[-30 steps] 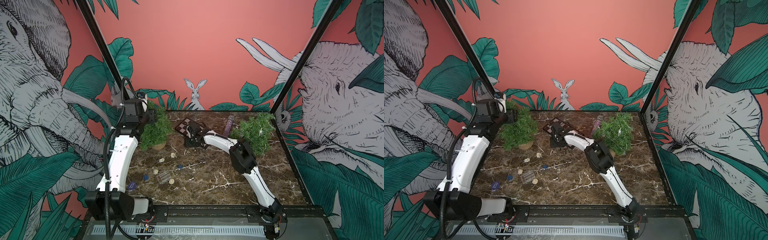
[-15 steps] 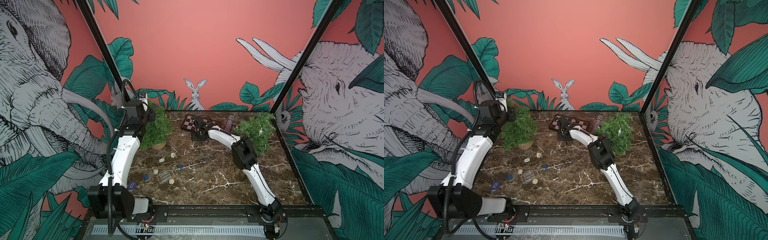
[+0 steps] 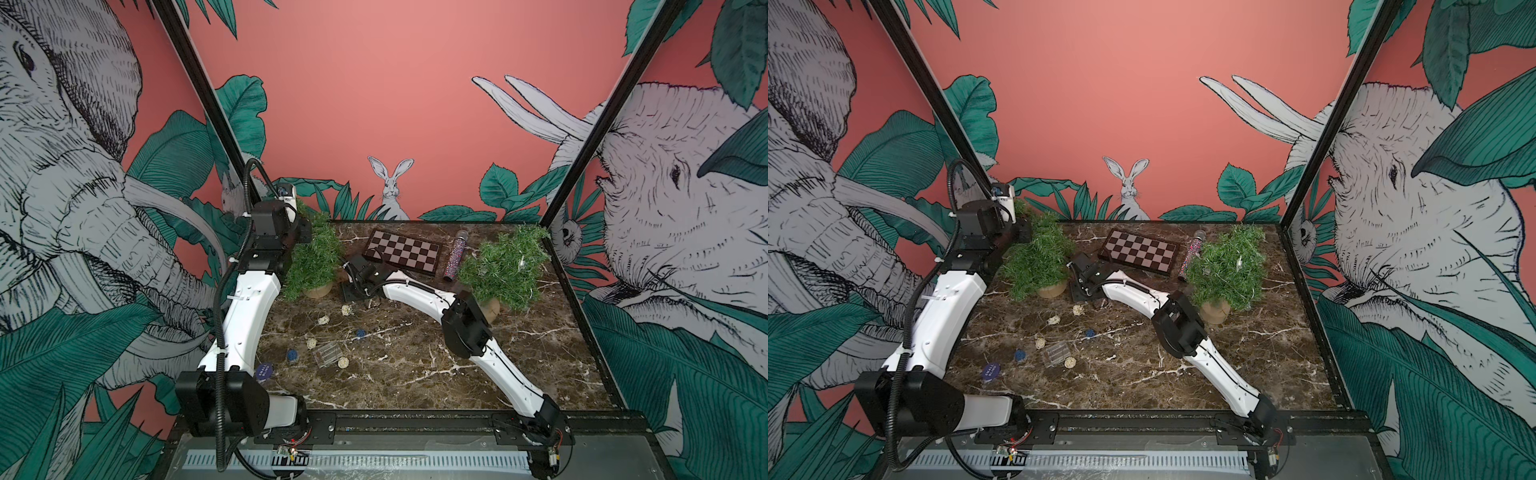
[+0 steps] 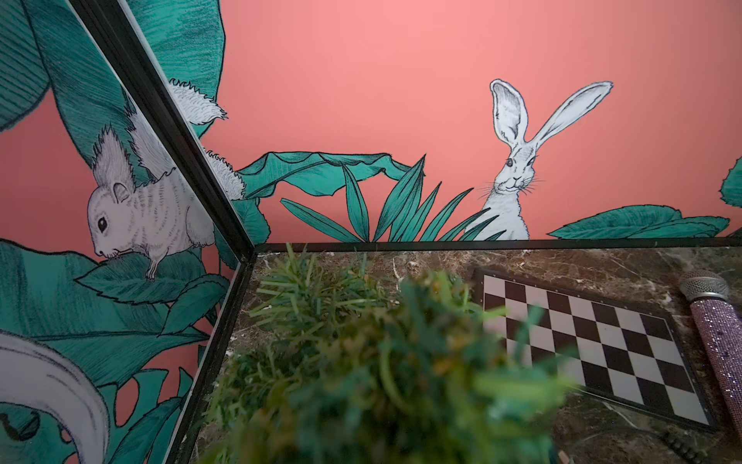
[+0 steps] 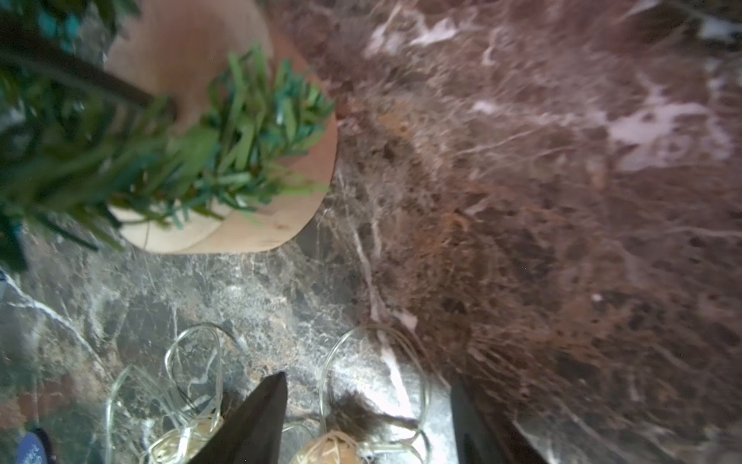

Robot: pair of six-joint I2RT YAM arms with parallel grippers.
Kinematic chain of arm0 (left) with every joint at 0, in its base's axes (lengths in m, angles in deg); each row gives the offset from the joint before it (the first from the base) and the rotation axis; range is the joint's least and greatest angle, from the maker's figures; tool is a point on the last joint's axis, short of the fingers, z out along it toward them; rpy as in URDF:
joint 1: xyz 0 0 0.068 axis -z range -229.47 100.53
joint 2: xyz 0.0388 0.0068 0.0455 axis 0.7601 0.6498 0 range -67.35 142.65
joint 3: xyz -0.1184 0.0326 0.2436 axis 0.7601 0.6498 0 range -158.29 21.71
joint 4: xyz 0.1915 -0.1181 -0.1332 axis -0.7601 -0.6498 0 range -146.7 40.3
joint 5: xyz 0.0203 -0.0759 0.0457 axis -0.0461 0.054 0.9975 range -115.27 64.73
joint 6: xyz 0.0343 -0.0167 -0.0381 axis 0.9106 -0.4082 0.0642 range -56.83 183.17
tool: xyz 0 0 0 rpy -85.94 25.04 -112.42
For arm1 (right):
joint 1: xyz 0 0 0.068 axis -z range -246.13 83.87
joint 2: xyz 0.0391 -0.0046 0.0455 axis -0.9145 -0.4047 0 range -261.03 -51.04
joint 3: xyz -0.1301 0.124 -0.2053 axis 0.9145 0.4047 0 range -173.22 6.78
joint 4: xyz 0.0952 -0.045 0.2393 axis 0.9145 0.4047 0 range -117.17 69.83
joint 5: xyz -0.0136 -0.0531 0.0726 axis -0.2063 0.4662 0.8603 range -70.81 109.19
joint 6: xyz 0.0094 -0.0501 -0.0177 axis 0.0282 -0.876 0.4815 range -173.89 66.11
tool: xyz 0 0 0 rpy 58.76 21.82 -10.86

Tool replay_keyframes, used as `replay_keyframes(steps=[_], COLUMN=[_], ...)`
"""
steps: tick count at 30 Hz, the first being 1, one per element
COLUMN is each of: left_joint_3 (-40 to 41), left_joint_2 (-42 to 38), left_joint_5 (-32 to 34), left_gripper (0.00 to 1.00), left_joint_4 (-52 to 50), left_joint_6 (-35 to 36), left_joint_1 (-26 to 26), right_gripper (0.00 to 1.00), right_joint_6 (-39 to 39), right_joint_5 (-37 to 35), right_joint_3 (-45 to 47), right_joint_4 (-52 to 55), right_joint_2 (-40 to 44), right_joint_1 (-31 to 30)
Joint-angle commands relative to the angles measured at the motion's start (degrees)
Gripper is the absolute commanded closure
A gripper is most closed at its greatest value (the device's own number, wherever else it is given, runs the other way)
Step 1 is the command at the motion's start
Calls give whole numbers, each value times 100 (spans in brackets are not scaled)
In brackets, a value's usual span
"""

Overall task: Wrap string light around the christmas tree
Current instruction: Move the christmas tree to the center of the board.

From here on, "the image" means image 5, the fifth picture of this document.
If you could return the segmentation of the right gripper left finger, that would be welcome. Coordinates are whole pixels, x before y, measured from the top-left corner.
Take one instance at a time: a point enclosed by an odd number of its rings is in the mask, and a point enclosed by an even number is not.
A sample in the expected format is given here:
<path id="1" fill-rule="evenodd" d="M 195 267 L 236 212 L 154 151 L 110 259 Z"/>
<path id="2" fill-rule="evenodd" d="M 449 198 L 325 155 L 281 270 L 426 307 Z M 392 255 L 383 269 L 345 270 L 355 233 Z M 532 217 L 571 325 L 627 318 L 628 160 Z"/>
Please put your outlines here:
<path id="1" fill-rule="evenodd" d="M 189 464 L 276 464 L 287 408 L 284 372 L 265 378 Z"/>

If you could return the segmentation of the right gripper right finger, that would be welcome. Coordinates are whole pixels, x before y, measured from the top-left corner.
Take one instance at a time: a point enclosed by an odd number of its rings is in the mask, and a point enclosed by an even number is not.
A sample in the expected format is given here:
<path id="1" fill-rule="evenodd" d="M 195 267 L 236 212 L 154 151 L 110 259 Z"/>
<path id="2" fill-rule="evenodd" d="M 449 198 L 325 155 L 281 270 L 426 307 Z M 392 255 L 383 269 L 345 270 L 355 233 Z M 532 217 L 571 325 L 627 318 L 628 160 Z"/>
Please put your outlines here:
<path id="1" fill-rule="evenodd" d="M 475 386 L 461 376 L 452 379 L 450 405 L 459 463 L 547 463 L 504 413 L 477 409 Z"/>

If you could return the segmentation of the small christmas tree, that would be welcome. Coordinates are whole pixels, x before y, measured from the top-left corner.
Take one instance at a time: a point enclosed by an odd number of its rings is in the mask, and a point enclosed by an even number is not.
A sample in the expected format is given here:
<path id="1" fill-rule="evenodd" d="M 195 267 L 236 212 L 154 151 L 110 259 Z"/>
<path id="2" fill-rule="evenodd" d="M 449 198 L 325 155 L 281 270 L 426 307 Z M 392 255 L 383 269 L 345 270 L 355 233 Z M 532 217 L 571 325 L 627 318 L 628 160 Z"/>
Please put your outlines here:
<path id="1" fill-rule="evenodd" d="M 23 226 L 94 251 L 269 251 L 312 219 L 334 102 L 256 1 L 1 5 L 1 267 Z"/>

